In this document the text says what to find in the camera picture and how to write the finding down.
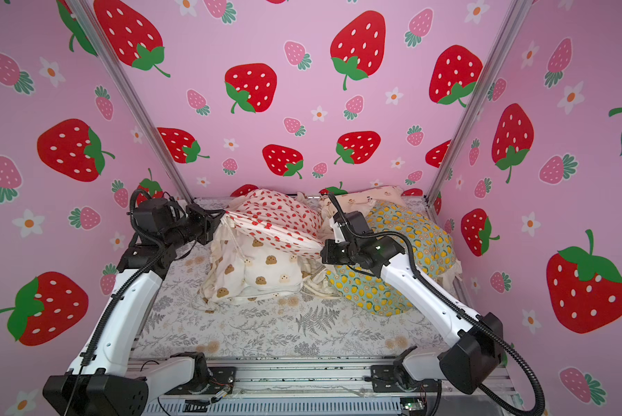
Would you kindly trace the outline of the cream bear print pillow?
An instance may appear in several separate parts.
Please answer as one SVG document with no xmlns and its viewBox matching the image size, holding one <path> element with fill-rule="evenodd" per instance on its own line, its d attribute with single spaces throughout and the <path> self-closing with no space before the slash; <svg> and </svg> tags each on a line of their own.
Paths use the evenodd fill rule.
<svg viewBox="0 0 622 416">
<path fill-rule="evenodd" d="M 402 193 L 403 190 L 399 187 L 378 187 L 363 192 L 336 195 L 336 199 L 345 214 L 358 211 L 366 218 L 380 202 L 406 207 Z"/>
</svg>

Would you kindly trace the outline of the lemon print pillow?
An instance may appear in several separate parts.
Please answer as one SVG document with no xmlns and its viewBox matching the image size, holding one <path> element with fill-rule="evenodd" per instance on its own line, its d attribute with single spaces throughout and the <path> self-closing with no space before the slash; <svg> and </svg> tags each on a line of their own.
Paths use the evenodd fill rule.
<svg viewBox="0 0 622 416">
<path fill-rule="evenodd" d="M 330 285 L 382 317 L 416 309 L 437 326 L 460 321 L 450 293 L 461 273 L 451 236 L 425 215 L 378 202 L 368 214 L 338 208 L 321 251 Z"/>
</svg>

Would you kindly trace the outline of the cream large-bear print pillow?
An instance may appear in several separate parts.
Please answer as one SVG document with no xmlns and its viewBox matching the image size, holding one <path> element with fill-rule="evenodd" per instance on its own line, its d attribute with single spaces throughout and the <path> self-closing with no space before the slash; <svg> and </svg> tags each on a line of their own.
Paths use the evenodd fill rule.
<svg viewBox="0 0 622 416">
<path fill-rule="evenodd" d="M 210 247 L 210 271 L 196 302 L 214 307 L 295 294 L 311 270 L 304 258 L 220 225 Z"/>
</svg>

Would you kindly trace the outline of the strawberry print pillow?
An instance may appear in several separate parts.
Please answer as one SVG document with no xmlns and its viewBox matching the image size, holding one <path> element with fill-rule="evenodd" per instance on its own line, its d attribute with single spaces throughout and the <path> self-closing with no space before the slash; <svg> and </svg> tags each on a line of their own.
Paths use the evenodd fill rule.
<svg viewBox="0 0 622 416">
<path fill-rule="evenodd" d="M 303 200 L 256 189 L 226 210 L 230 225 L 255 241 L 300 258 L 321 259 L 321 215 Z"/>
</svg>

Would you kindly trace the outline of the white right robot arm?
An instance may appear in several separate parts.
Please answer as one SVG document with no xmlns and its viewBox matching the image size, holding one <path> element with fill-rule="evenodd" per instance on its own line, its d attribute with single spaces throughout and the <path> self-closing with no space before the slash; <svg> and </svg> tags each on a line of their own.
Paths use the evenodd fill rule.
<svg viewBox="0 0 622 416">
<path fill-rule="evenodd" d="M 326 265 L 359 266 L 400 292 L 442 336 L 440 352 L 411 352 L 395 360 L 401 384 L 426 379 L 448 381 L 471 395 L 500 366 L 503 348 L 481 331 L 485 323 L 496 334 L 503 325 L 492 314 L 481 317 L 451 296 L 415 263 L 413 244 L 400 232 L 373 232 L 363 214 L 339 211 L 330 221 L 334 238 L 321 251 Z"/>
</svg>

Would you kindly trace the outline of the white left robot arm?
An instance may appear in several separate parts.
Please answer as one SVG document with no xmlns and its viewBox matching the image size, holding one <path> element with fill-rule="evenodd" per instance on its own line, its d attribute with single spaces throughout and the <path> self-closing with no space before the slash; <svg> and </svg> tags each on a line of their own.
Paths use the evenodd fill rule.
<svg viewBox="0 0 622 416">
<path fill-rule="evenodd" d="M 118 263 L 110 294 L 87 344 L 69 369 L 52 375 L 43 396 L 59 415 L 141 415 L 162 395 L 180 386 L 202 391 L 210 370 L 202 353 L 174 355 L 152 369 L 132 372 L 130 354 L 153 307 L 170 265 L 186 245 L 207 245 L 225 215 L 195 203 L 131 196 L 134 236 Z"/>
</svg>

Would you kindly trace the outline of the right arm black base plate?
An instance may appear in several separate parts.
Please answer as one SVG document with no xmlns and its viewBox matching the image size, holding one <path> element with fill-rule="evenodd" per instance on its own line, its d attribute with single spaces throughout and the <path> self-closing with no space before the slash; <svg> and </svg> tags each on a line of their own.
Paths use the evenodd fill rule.
<svg viewBox="0 0 622 416">
<path fill-rule="evenodd" d="M 370 374 L 375 393 L 414 393 L 420 390 L 421 382 L 411 378 L 402 366 L 373 365 Z"/>
</svg>

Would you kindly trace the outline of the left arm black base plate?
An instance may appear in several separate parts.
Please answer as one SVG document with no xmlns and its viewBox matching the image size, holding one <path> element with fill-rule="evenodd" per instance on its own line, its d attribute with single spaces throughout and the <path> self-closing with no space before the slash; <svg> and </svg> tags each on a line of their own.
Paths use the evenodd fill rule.
<svg viewBox="0 0 622 416">
<path fill-rule="evenodd" d="M 236 367 L 209 367 L 207 375 L 195 376 L 191 381 L 172 388 L 166 395 L 216 395 L 222 389 L 231 391 L 236 380 Z"/>
</svg>

